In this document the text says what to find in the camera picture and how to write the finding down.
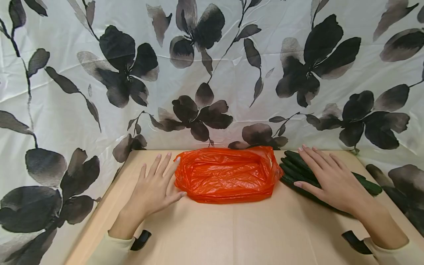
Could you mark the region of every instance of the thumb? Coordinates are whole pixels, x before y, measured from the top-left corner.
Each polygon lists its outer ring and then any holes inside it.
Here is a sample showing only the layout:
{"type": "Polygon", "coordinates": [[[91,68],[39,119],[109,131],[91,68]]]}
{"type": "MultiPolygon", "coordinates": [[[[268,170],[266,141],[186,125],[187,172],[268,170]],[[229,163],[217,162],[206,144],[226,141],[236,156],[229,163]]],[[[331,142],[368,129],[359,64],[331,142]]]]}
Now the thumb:
{"type": "Polygon", "coordinates": [[[315,187],[312,184],[309,184],[307,182],[304,181],[296,181],[295,183],[293,183],[293,185],[295,185],[296,187],[299,187],[309,193],[312,193],[313,195],[315,195],[315,197],[317,197],[320,200],[323,200],[322,198],[324,197],[324,191],[320,188],[315,187]]]}
{"type": "Polygon", "coordinates": [[[185,195],[187,195],[187,192],[178,192],[176,194],[167,196],[165,198],[165,205],[166,207],[170,206],[171,204],[179,201],[182,197],[184,197],[185,195]]]}

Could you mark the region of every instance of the orange plastic bag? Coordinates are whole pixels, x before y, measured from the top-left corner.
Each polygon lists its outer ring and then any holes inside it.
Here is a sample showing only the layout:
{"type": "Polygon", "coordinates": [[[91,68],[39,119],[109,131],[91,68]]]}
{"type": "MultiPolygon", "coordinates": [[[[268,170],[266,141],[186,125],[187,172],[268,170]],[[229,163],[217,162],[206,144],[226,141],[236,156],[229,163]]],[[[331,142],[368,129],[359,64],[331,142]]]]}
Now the orange plastic bag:
{"type": "Polygon", "coordinates": [[[231,204],[271,197],[283,171],[272,147],[203,148],[179,154],[175,186],[196,202],[231,204]]]}

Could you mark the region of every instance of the cream sleeve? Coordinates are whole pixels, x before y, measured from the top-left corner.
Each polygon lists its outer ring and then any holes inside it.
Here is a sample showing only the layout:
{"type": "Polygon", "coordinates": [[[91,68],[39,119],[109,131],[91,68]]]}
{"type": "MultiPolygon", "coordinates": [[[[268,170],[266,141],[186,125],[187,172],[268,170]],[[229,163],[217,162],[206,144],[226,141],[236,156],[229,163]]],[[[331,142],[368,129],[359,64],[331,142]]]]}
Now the cream sleeve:
{"type": "Polygon", "coordinates": [[[412,241],[394,250],[377,246],[370,237],[365,238],[364,243],[380,265],[422,265],[424,262],[423,251],[412,241]]]}
{"type": "Polygon", "coordinates": [[[105,234],[86,265],[120,265],[127,257],[135,238],[116,239],[105,234]]]}

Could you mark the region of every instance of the cardboard surface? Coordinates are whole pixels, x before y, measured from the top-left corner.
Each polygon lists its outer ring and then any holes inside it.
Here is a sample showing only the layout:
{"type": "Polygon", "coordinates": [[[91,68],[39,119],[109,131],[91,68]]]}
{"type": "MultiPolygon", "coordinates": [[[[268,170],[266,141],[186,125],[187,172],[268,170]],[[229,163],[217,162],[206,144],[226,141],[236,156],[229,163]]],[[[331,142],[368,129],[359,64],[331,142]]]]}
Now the cardboard surface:
{"type": "MultiPolygon", "coordinates": [[[[158,153],[133,151],[93,213],[66,265],[85,264],[131,196],[143,163],[158,153]]],[[[182,151],[173,151],[173,158],[182,151]]],[[[354,172],[375,182],[347,151],[332,151],[354,172]]],[[[275,151],[277,161],[283,151],[275,151]]],[[[424,238],[383,192],[377,197],[408,237],[424,250],[424,238]]],[[[189,198],[150,216],[139,230],[152,233],[146,246],[131,251],[126,265],[376,265],[341,237],[353,230],[368,237],[359,221],[336,214],[278,182],[271,198],[246,204],[198,204],[189,198]]]]}

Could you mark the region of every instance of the black clip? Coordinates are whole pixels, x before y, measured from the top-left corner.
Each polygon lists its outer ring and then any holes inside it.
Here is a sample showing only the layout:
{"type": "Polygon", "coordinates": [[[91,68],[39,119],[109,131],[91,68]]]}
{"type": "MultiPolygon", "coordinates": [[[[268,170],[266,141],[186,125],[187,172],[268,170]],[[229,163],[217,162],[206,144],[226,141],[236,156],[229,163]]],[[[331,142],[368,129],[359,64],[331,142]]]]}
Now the black clip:
{"type": "Polygon", "coordinates": [[[342,237],[349,243],[349,245],[356,251],[364,255],[372,254],[371,250],[365,245],[363,240],[359,240],[352,230],[344,232],[342,237]]]}
{"type": "Polygon", "coordinates": [[[133,245],[131,246],[131,250],[137,251],[144,247],[144,245],[147,243],[147,240],[149,240],[152,233],[150,233],[147,230],[143,230],[141,232],[141,235],[135,239],[133,245]]]}

